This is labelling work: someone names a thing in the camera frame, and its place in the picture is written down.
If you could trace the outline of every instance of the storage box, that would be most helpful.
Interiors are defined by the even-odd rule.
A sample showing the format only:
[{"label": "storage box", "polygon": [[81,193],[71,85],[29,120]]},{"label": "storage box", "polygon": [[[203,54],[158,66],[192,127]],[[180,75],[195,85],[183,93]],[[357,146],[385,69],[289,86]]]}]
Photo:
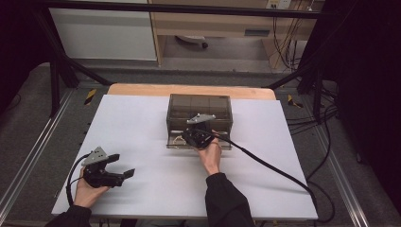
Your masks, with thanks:
[{"label": "storage box", "polygon": [[[181,138],[181,132],[191,127],[187,120],[197,114],[214,115],[207,121],[210,128],[230,139],[233,115],[229,96],[177,95],[171,94],[167,112],[168,148],[191,148]],[[225,141],[219,141],[222,149],[231,149]]]}]

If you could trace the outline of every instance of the black fabric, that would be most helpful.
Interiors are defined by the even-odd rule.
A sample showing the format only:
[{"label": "black fabric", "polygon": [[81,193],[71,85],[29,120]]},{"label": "black fabric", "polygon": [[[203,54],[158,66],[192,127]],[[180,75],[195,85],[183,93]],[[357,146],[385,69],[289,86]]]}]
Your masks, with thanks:
[{"label": "black fabric", "polygon": [[[28,4],[27,0],[0,1],[0,114],[16,96],[29,72],[52,59],[51,48],[33,20]],[[44,17],[58,34],[48,9]]]},{"label": "black fabric", "polygon": [[67,212],[58,215],[45,227],[90,227],[89,218],[92,211],[81,206],[71,206]]},{"label": "black fabric", "polygon": [[254,226],[247,198],[224,173],[209,176],[206,183],[205,202],[210,227]]}]

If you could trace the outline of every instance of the black sleeve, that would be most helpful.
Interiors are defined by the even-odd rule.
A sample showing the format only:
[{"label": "black sleeve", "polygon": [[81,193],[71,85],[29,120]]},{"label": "black sleeve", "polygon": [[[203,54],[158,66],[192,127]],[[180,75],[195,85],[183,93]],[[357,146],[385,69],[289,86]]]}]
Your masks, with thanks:
[{"label": "black sleeve", "polygon": [[45,227],[91,227],[89,218],[92,211],[81,206],[71,206],[67,212],[59,214],[48,222]]},{"label": "black sleeve", "polygon": [[254,226],[247,198],[227,180],[224,173],[206,179],[206,212],[209,227]]}]

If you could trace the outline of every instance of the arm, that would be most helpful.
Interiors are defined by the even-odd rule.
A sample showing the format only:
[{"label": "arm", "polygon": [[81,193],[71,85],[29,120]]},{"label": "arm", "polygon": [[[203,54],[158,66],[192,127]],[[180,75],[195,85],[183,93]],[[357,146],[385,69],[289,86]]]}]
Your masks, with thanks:
[{"label": "arm", "polygon": [[83,169],[80,170],[80,179],[77,183],[77,193],[74,205],[67,212],[64,212],[48,222],[46,227],[90,227],[89,218],[91,217],[91,207],[97,199],[109,190],[109,187],[102,186],[93,188],[85,182]]},{"label": "arm", "polygon": [[247,198],[219,170],[221,147],[215,138],[206,149],[198,150],[209,177],[206,179],[206,212],[210,227],[254,226]]}]

